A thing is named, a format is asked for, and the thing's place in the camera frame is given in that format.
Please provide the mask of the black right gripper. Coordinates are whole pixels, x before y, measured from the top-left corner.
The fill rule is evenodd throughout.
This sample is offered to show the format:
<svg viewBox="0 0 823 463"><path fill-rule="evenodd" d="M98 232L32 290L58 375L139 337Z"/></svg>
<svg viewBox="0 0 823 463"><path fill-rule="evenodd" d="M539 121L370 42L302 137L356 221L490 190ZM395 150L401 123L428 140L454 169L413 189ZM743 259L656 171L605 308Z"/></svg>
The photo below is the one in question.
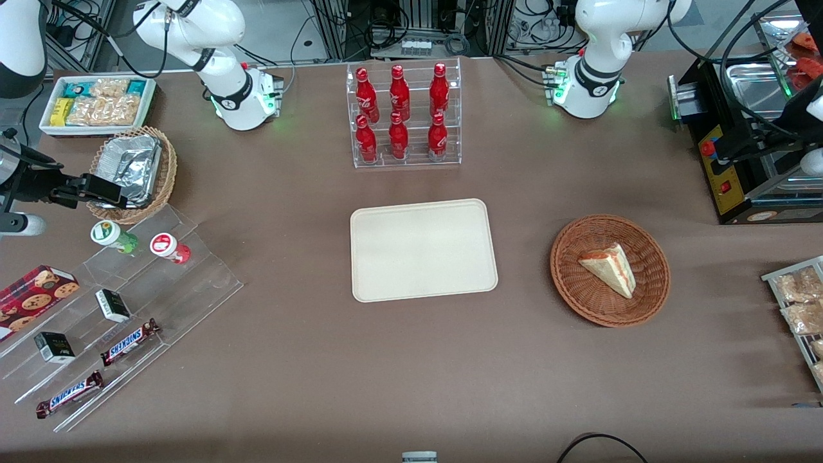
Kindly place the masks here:
<svg viewBox="0 0 823 463"><path fill-rule="evenodd" d="M53 203L65 208L76 208L80 194L91 197L90 205L103 209L127 209L129 199L122 196L121 186L99 176L83 173L70 176L62 173L62 165L48 167L46 161L32 162L21 154L4 152L5 159L15 160L17 166L3 178L3 200L27 203Z"/></svg>

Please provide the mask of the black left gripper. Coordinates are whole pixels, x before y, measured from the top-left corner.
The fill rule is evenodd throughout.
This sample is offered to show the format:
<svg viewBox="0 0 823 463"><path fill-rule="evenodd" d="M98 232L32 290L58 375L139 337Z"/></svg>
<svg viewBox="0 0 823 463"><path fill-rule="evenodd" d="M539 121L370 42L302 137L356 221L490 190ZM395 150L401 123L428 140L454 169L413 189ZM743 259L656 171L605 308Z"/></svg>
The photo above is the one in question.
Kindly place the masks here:
<svg viewBox="0 0 823 463"><path fill-rule="evenodd" d="M720 136L720 160L741 161L759 158L776 152L796 152L804 147L802 138L808 135L808 127L803 124L788 124L785 135L779 130L764 129L752 120L736 120L722 126Z"/></svg>

